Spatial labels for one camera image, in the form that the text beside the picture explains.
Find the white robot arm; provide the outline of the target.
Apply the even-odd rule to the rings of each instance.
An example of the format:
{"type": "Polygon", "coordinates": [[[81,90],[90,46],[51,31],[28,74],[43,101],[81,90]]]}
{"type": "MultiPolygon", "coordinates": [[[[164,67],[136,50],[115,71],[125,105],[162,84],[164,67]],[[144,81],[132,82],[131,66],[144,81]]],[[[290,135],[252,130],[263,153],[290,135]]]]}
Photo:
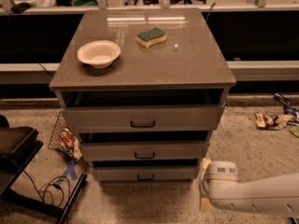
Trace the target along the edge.
{"type": "Polygon", "coordinates": [[[240,183],[233,162],[203,158],[199,191],[202,212],[214,206],[233,212],[299,218],[298,173],[240,183]]]}

